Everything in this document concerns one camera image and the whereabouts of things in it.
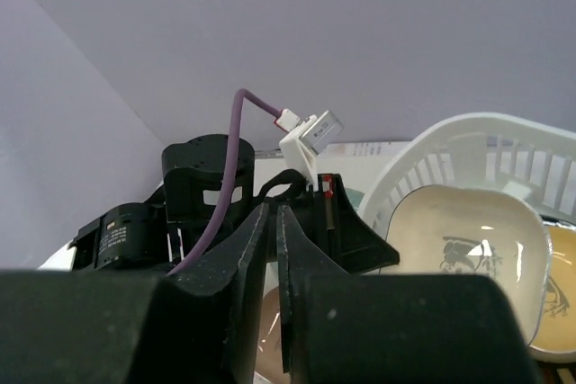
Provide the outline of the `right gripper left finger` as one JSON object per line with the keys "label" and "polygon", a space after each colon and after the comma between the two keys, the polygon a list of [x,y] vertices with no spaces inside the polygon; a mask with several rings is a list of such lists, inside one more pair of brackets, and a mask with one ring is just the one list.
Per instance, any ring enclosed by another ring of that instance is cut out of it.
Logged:
{"label": "right gripper left finger", "polygon": [[269,208],[186,271],[6,271],[4,383],[249,383]]}

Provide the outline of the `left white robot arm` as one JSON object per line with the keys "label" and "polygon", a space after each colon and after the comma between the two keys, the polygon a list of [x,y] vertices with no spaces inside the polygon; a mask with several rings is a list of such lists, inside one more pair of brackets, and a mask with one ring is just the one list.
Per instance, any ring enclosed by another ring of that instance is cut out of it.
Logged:
{"label": "left white robot arm", "polygon": [[[228,138],[210,134],[166,147],[163,183],[143,202],[114,207],[77,231],[43,270],[92,271],[171,269],[192,250],[208,227],[220,196]],[[266,260],[276,252],[276,213],[289,207],[305,236],[349,273],[395,265],[399,253],[358,216],[340,174],[319,174],[312,186],[286,168],[254,189],[256,151],[239,142],[229,207],[209,247],[239,230],[249,213],[267,205]]]}

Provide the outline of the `cream square panda plate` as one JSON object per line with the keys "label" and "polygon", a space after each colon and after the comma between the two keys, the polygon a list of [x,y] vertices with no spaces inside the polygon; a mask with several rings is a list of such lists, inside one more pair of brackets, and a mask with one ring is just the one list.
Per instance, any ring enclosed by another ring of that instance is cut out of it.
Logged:
{"label": "cream square panda plate", "polygon": [[380,210],[373,230],[400,254],[391,272],[493,279],[526,343],[535,339],[553,248],[541,217],[524,201],[503,192],[429,185]]}

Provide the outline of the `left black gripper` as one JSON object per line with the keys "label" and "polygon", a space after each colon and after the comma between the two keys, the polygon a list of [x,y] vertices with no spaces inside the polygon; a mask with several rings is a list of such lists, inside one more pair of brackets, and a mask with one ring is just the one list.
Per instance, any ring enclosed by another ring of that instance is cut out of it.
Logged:
{"label": "left black gripper", "polygon": [[399,252],[356,213],[342,177],[317,179],[315,192],[301,174],[287,169],[242,201],[242,261],[337,266],[356,274],[399,264]]}

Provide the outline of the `orange square panda plate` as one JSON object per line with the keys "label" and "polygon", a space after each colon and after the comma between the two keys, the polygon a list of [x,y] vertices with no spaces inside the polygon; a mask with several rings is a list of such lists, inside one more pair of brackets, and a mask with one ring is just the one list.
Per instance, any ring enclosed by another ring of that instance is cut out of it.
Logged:
{"label": "orange square panda plate", "polygon": [[541,362],[575,363],[575,225],[544,218],[553,244],[540,325],[530,344]]}

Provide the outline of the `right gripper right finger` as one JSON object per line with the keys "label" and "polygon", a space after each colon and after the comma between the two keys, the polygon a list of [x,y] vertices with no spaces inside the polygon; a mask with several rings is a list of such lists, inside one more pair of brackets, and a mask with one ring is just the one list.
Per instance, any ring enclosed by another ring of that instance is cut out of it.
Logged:
{"label": "right gripper right finger", "polygon": [[511,306],[475,275],[353,275],[283,206],[283,368],[294,383],[538,383]]}

